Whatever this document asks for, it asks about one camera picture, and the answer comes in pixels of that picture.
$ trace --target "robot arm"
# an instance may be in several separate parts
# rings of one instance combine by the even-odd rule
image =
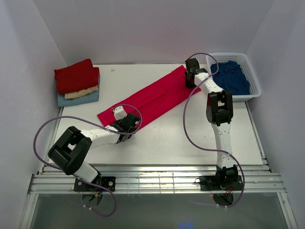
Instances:
[[[233,117],[232,92],[223,90],[209,76],[205,69],[201,69],[198,61],[188,59],[185,61],[187,72],[185,73],[185,83],[187,87],[195,87],[202,81],[200,89],[207,95],[206,116],[211,123],[215,134],[216,148],[232,153],[230,139],[230,123]],[[217,152],[216,163],[217,185],[230,186],[238,179],[238,171],[234,160],[226,153]]]
[[[121,133],[136,130],[139,116],[126,114],[123,107],[117,107],[113,112],[117,121],[107,126],[107,129]],[[65,174],[76,175],[90,183],[99,183],[99,171],[84,161],[89,149],[124,142],[130,137],[131,135],[116,134],[103,129],[79,130],[70,126],[49,150],[48,156]]]

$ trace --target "pink towel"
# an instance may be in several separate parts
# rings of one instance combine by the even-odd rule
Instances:
[[[185,71],[186,69],[183,66],[176,68],[160,80],[144,87],[127,99],[98,114],[98,118],[104,126],[107,126],[115,122],[115,117],[112,112],[115,106],[119,104],[130,104],[138,108],[142,113],[143,123],[141,128],[145,127],[188,98],[192,89],[185,87]],[[135,113],[135,110],[130,107],[126,106],[124,109],[127,113]]]

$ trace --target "gray wall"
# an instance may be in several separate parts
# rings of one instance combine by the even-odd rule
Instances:
[[[299,228],[305,228],[305,2],[275,0],[249,56],[262,87],[251,111],[271,168],[282,174]]]
[[[57,112],[53,69],[66,63],[32,0],[0,0],[0,31],[0,228],[16,229],[39,165],[34,134]]]
[[[33,0],[68,64],[243,52],[274,0]]]

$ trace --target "folded red cloth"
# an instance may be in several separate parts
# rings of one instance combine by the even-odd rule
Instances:
[[[185,87],[185,71],[186,69],[183,66],[176,68],[160,80],[98,114],[98,118],[104,126],[107,126],[115,122],[112,112],[115,106],[130,104],[138,108],[142,113],[143,122],[141,128],[145,127],[188,98],[192,89]],[[124,109],[127,113],[135,112],[131,107],[126,106]]]
[[[54,70],[59,94],[78,92],[99,84],[99,71],[90,59],[83,60],[66,68]]]

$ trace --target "folded cloth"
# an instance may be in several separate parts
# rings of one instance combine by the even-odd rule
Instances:
[[[54,72],[59,94],[78,92],[99,84],[99,73],[93,67],[90,59],[54,70]]]
[[[98,84],[97,87],[98,87],[98,91],[93,92],[91,94],[87,94],[87,95],[77,98],[77,99],[65,99],[64,94],[58,94],[57,95],[58,106],[61,106],[61,107],[76,106],[76,105],[80,105],[80,104],[87,104],[87,103],[98,101],[99,96],[100,96],[100,84]]]
[[[107,126],[116,121],[112,113],[115,106],[130,104],[138,108],[142,113],[143,121],[141,128],[145,127],[188,98],[192,89],[185,87],[185,71],[186,69],[183,66],[178,67],[160,80],[98,114],[98,118],[104,126]],[[127,113],[136,112],[128,106],[124,107],[124,109]]]
[[[98,90],[99,90],[99,88],[97,86],[95,86],[95,87],[90,87],[90,88],[87,88],[87,89],[84,89],[84,90],[80,90],[78,92],[67,93],[67,94],[65,94],[65,99],[80,98],[80,97],[83,97],[87,94],[91,94],[93,92],[96,92]]]
[[[216,64],[211,65],[211,72],[217,69]],[[219,71],[213,75],[214,82],[224,90],[232,91],[233,95],[250,94],[250,84],[243,74],[240,65],[235,61],[219,63]]]

